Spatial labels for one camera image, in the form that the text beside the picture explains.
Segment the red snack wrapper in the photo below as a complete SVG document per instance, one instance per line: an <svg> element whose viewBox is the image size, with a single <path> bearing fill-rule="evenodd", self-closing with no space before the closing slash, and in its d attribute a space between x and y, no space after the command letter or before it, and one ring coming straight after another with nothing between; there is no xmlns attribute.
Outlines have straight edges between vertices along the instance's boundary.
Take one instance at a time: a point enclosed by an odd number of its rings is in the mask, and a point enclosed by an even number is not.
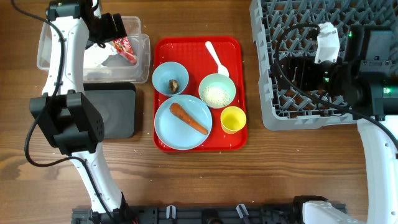
<svg viewBox="0 0 398 224"><path fill-rule="evenodd" d="M133 65L137 63L137 55L134 53L131 43L127 37L113 40L112 44L119 55L124 57Z"/></svg>

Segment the white napkin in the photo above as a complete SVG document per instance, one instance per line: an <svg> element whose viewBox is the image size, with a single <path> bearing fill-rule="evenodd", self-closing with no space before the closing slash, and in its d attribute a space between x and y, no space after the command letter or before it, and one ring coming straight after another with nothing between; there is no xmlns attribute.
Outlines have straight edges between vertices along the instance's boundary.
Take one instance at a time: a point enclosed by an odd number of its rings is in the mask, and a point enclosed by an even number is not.
<svg viewBox="0 0 398 224"><path fill-rule="evenodd" d="M115 67L123 60L110 45L101 48L97 45L85 50L83 68Z"/></svg>

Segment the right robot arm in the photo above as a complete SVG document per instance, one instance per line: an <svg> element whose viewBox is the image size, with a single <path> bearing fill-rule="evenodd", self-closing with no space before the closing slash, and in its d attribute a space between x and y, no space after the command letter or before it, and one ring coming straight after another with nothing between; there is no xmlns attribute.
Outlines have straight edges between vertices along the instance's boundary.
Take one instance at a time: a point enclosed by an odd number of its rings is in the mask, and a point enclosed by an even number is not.
<svg viewBox="0 0 398 224"><path fill-rule="evenodd" d="M392 31L351 26L345 54L333 24L312 24L315 56L276 57L272 66L283 87L303 96L322 88L342 96L340 111L356 120L366 160L368 223L397 222L397 79L390 73Z"/></svg>

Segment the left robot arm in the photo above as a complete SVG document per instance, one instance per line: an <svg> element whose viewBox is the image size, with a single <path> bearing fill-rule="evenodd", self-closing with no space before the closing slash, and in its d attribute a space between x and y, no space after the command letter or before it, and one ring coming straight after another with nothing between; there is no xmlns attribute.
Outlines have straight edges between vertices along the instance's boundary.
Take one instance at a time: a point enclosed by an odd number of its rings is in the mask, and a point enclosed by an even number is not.
<svg viewBox="0 0 398 224"><path fill-rule="evenodd" d="M76 167L90 195L93 223L131 223L134 215L104 158L102 116L83 86L85 50L126 36L121 17L102 14L99 1L51 1L46 16L50 68L42 95L30 100L32 125Z"/></svg>

